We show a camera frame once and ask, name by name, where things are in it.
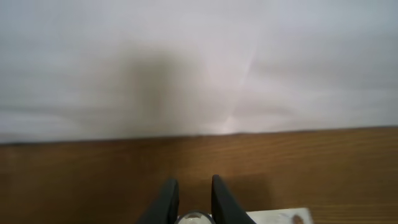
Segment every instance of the white backdrop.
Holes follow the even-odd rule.
[[[0,141],[395,125],[397,9],[2,0]]]

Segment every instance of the white paper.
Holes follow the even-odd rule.
[[[396,1],[0,3],[0,141],[398,124]]]

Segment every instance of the white sheet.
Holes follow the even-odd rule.
[[[0,141],[398,124],[396,1],[0,3]]]

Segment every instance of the wood grain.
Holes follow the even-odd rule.
[[[134,223],[168,177],[209,212],[213,174],[248,211],[398,223],[397,159],[398,128],[4,145],[0,223]]]

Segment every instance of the wooden table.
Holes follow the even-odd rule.
[[[0,223],[134,223],[167,177],[209,212],[213,174],[247,211],[398,223],[398,128],[4,145]]]

